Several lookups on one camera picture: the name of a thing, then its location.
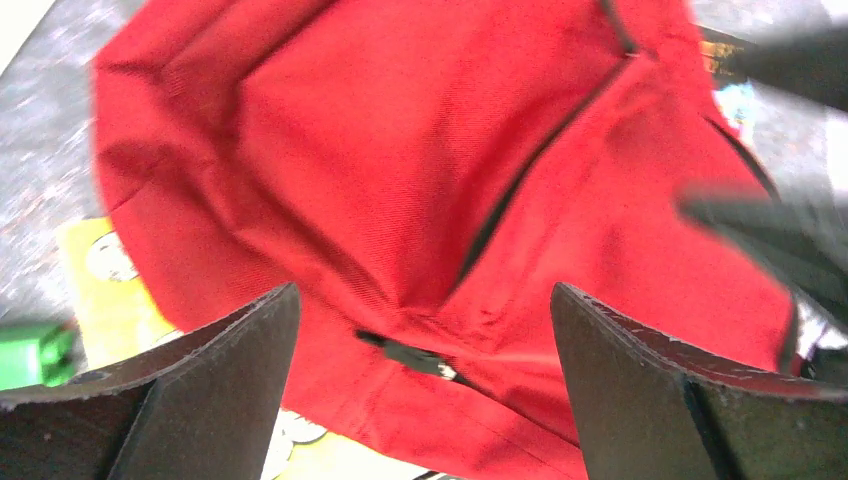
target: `zipper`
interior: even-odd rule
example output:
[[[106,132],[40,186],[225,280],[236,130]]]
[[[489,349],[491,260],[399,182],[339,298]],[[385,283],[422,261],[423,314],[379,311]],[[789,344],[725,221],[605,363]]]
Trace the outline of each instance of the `zipper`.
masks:
[[[436,353],[421,348],[411,347],[396,342],[382,335],[357,330],[356,338],[373,345],[383,351],[383,355],[389,360],[394,360],[401,365],[415,370],[419,373],[434,375],[449,382],[458,383],[478,390],[467,378],[458,373],[447,360]]]
[[[600,85],[589,92],[589,94],[580,101],[577,107],[568,112],[568,114],[556,126],[554,126],[554,128],[547,134],[547,136],[545,136],[542,142],[524,161],[521,169],[518,171],[515,178],[513,178],[512,183],[510,183],[507,190],[501,196],[501,199],[495,204],[492,212],[486,218],[483,226],[474,237],[474,241],[472,242],[469,252],[462,263],[462,267],[460,268],[458,278],[454,283],[454,291],[459,287],[465,277],[468,276],[480,260],[480,257],[483,255],[486,247],[491,242],[495,230],[498,225],[500,225],[501,220],[506,214],[507,209],[515,199],[515,195],[517,194],[519,187],[522,183],[524,183],[524,179],[527,177],[539,158],[548,150],[548,148],[551,147],[551,145],[553,145],[556,139],[559,138],[566,128],[568,128],[587,108],[589,108],[590,105],[592,105],[604,92],[606,92],[616,80],[618,80],[631,61],[639,56],[639,45],[633,40],[633,37],[631,37],[630,33],[627,31],[624,22],[615,8],[614,2],[615,0],[599,0],[600,7],[612,24],[619,46],[623,51],[622,60],[618,62],[618,64],[616,64],[604,77]],[[382,335],[365,330],[357,330],[356,338],[380,348],[386,358],[394,360],[407,368],[427,375],[435,375],[443,380],[465,385],[483,393],[479,387],[457,372],[447,362],[447,360],[434,352],[405,345]]]
[[[612,71],[607,74],[601,84],[592,90],[586,97],[581,100],[581,102],[577,105],[577,107],[568,113],[568,115],[563,118],[559,124],[557,124],[553,130],[551,130],[545,139],[536,147],[535,150],[530,154],[527,160],[522,165],[521,170],[519,170],[518,174],[512,180],[512,183],[507,188],[506,192],[501,196],[501,199],[498,203],[495,204],[495,207],[492,209],[492,212],[486,217],[486,221],[483,222],[483,226],[478,231],[477,235],[474,237],[474,241],[471,243],[471,248],[469,248],[468,254],[465,257],[465,260],[462,263],[462,267],[459,272],[459,277],[456,279],[454,283],[454,290],[456,290],[459,285],[465,280],[465,277],[471,272],[477,262],[480,260],[480,257],[483,256],[483,252],[486,250],[486,247],[494,237],[495,230],[498,225],[500,225],[503,220],[504,215],[506,214],[507,209],[515,200],[516,193],[518,192],[519,187],[522,183],[524,183],[524,179],[530,173],[530,170],[536,164],[536,162],[541,158],[541,156],[548,150],[548,148],[553,145],[557,138],[560,137],[563,131],[568,128],[574,121],[583,113],[590,105],[592,105],[595,100],[597,100],[604,92],[606,92],[621,76],[625,67],[630,63],[632,58],[635,58],[635,54],[628,53],[626,58],[619,62],[615,67],[613,67]]]

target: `green object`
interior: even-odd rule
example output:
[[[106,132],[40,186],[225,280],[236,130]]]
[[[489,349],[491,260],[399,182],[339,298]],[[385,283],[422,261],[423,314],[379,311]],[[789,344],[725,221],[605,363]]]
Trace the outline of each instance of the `green object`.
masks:
[[[61,324],[0,327],[0,390],[61,385],[76,373],[76,334]]]

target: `floor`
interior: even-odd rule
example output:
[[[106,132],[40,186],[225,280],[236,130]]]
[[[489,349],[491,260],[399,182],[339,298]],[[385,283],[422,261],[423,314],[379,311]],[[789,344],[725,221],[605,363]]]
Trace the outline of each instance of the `floor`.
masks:
[[[87,65],[142,3],[58,0],[0,77],[0,324],[72,314],[54,232],[102,214],[90,168]],[[702,24],[754,40],[828,24],[848,12],[841,4],[693,1]],[[755,151],[784,190],[848,191],[848,167],[837,160],[848,153],[837,141],[848,139],[848,123],[763,88],[756,103]]]

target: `zipper pull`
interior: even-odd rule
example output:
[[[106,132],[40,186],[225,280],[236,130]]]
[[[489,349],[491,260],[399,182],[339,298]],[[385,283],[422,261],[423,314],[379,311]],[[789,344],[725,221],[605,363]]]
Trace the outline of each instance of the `zipper pull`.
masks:
[[[375,347],[381,348],[386,358],[394,360],[416,372],[437,375],[451,382],[456,380],[456,370],[448,365],[442,357],[433,352],[410,347],[409,345],[404,345],[375,333],[362,330],[356,332],[356,337]]]

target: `red fabric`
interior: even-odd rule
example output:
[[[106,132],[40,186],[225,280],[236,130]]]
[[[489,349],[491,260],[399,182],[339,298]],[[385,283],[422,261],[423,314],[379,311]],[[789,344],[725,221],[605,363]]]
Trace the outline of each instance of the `red fabric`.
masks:
[[[763,368],[790,308],[674,211],[689,185],[759,189],[706,120],[721,122],[688,13],[616,7],[634,58],[597,0],[152,0],[96,60],[108,211],[182,329],[297,283],[287,407],[466,478],[585,478],[556,281]],[[621,65],[452,291],[520,166]],[[357,328],[444,355],[485,395]]]

